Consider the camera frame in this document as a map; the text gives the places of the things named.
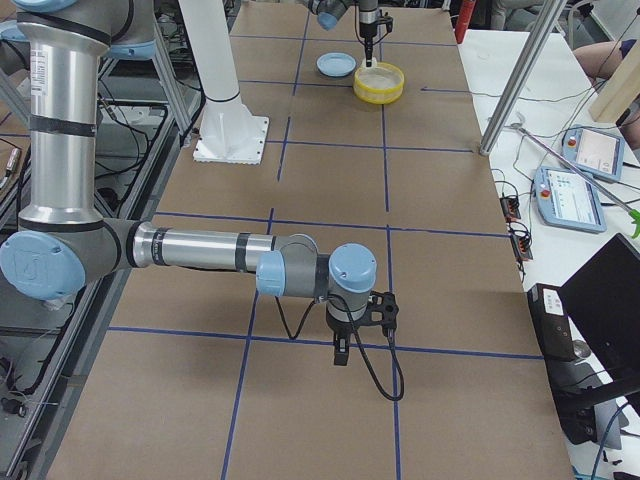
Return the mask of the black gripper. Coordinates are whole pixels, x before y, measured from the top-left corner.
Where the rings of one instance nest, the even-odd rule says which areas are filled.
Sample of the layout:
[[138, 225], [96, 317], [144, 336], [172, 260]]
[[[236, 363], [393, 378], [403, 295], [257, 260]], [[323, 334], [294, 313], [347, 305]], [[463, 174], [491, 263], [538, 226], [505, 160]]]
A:
[[343, 322], [335, 319], [329, 319], [328, 326], [333, 332], [333, 363], [335, 366], [347, 366], [349, 361], [351, 337], [357, 329], [350, 322]]
[[364, 42], [365, 59], [370, 60], [373, 57], [373, 42], [376, 37], [376, 22], [358, 23], [358, 32], [360, 38]]

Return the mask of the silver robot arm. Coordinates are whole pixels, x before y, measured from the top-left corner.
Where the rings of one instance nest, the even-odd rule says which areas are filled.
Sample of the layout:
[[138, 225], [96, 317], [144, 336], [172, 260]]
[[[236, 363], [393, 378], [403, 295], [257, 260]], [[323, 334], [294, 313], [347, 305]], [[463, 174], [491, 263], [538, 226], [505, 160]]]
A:
[[381, 11], [377, 1], [351, 0], [302, 0], [303, 5], [317, 19], [320, 27], [329, 31], [335, 28], [341, 18], [353, 7], [356, 9], [357, 36], [364, 48], [364, 65], [373, 66], [374, 39], [378, 35]]
[[334, 361], [348, 361], [371, 321], [376, 260], [346, 244], [323, 255], [305, 235], [184, 231], [107, 219], [94, 205], [98, 70], [102, 57], [151, 58], [149, 1], [20, 1], [30, 44], [31, 200], [1, 247], [22, 294], [54, 300], [112, 272], [150, 265], [251, 273], [259, 293], [325, 303]]

